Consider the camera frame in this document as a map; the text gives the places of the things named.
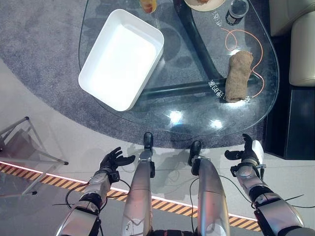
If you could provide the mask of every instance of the glass tabletop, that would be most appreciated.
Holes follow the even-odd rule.
[[[139,0],[89,0],[80,35],[80,68],[115,9],[130,12],[164,36],[162,58],[132,109],[118,112],[96,101],[119,118],[184,134],[228,135],[261,121],[277,97],[277,57],[252,4],[234,26],[225,19],[230,4],[226,0],[213,11],[198,12],[183,0],[157,0],[156,11],[147,14]],[[229,58],[240,50],[254,57],[248,97],[227,103],[224,87]]]

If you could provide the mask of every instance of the white plastic container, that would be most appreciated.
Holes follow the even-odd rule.
[[[162,56],[163,45],[158,29],[125,10],[114,10],[84,63],[79,85],[115,110],[129,110]]]

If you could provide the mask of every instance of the brown cloth bag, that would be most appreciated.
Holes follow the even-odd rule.
[[[230,57],[229,72],[225,82],[227,102],[237,102],[246,98],[252,60],[252,53],[247,51],[239,51]]]

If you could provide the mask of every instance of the black wire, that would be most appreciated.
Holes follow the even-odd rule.
[[[126,194],[121,194],[121,195],[118,195],[118,196],[108,196],[108,198],[117,198],[117,197],[122,197],[122,196],[127,196],[128,193]]]
[[[192,233],[194,232],[194,228],[193,228],[193,221],[192,221],[193,205],[192,205],[192,198],[191,198],[191,186],[192,186],[192,184],[193,184],[197,179],[199,179],[199,178],[194,179],[194,180],[191,182],[190,187],[189,187],[189,195],[190,195],[190,202],[191,202],[191,217],[190,217],[190,219],[191,219]]]
[[[304,196],[304,194],[299,195],[299,196],[296,196],[296,197],[293,197],[293,198],[285,199],[285,201],[289,201],[289,200],[292,200],[292,199],[296,199],[296,198],[299,198],[299,197],[302,197],[302,196]]]
[[[128,186],[129,190],[131,189],[130,185],[129,185],[126,181],[124,181],[124,180],[122,180],[122,179],[120,179],[119,181],[125,183],[125,184]]]
[[[100,208],[99,213],[100,213],[100,212],[103,210],[103,208],[106,206],[106,204],[107,204],[107,198],[108,198],[108,197],[106,197],[105,203],[104,203],[103,206]]]
[[[245,195],[241,192],[241,190],[236,186],[236,184],[232,180],[230,180],[228,177],[225,177],[225,176],[220,176],[220,177],[229,180],[237,188],[237,190],[242,194],[242,196],[245,198],[245,200],[248,201],[250,204],[252,204],[252,202],[250,200],[248,200],[247,197],[245,197]]]
[[[241,192],[241,190],[236,186],[236,184],[235,184],[232,180],[230,180],[228,177],[225,177],[225,176],[220,176],[220,177],[229,180],[229,181],[237,188],[237,190],[242,194],[242,196],[246,199],[246,201],[248,201],[248,202],[251,204],[251,207],[252,207],[253,209],[255,209],[255,208],[253,207],[253,203],[252,203],[250,200],[248,200],[248,199],[244,196],[244,194]],[[296,198],[302,197],[303,195],[304,195],[304,194],[299,195],[299,196],[296,196],[296,197],[293,197],[293,198],[289,198],[289,199],[286,199],[285,201],[289,201],[289,200],[292,200],[292,199],[296,199]],[[292,205],[292,206],[293,206],[293,207],[298,207],[298,208],[315,208],[315,206],[295,206],[295,205]]]
[[[315,208],[315,206],[295,206],[295,205],[291,205],[293,207],[298,207],[298,208]]]
[[[103,229],[102,229],[102,226],[101,226],[101,225],[99,225],[99,229],[100,229],[100,234],[101,234],[102,236],[104,236],[104,234],[103,234]]]
[[[67,205],[67,207],[68,207],[69,209],[72,208],[72,207],[70,206],[69,202],[68,202],[69,194],[70,194],[73,190],[75,190],[75,189],[77,189],[77,188],[80,188],[80,187],[83,187],[83,186],[86,186],[86,185],[88,185],[88,184],[89,184],[89,182],[80,184],[80,185],[78,185],[78,186],[76,186],[76,187],[70,189],[70,190],[67,192],[67,194],[66,194],[66,196],[65,196],[65,204]]]
[[[66,203],[60,203],[60,204],[52,204],[52,206],[61,206],[61,205],[66,205]]]
[[[129,193],[129,191],[130,191],[130,189],[131,189],[130,185],[129,185],[126,181],[124,181],[124,180],[122,180],[122,179],[120,179],[119,181],[125,183],[125,184],[128,186],[128,188],[129,188],[128,193]],[[122,197],[122,196],[127,196],[128,193],[124,193],[124,194],[117,195],[117,196],[108,196],[108,198],[118,198],[118,197]]]

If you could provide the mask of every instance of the orange wire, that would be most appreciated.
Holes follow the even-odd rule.
[[[263,89],[265,87],[265,80],[264,80],[264,78],[255,71],[255,68],[261,63],[263,52],[264,52],[260,41],[258,40],[258,38],[255,35],[253,35],[252,33],[247,32],[245,30],[242,30],[242,29],[234,29],[234,30],[231,30],[231,31],[229,31],[229,30],[227,30],[225,28],[221,28],[221,29],[228,32],[228,34],[225,37],[225,48],[228,51],[233,51],[237,47],[237,39],[236,39],[235,35],[233,34],[233,32],[235,32],[235,31],[241,31],[241,32],[247,33],[247,34],[251,35],[254,39],[256,39],[257,42],[259,43],[260,49],[261,49],[261,56],[260,56],[259,62],[252,68],[253,73],[255,75],[257,75],[262,80],[262,88],[261,88],[261,90],[256,95],[253,96],[253,97],[257,97],[263,91]],[[235,46],[232,49],[228,48],[227,43],[226,43],[227,42],[227,38],[228,38],[228,36],[230,34],[234,37],[234,40],[235,40]]]

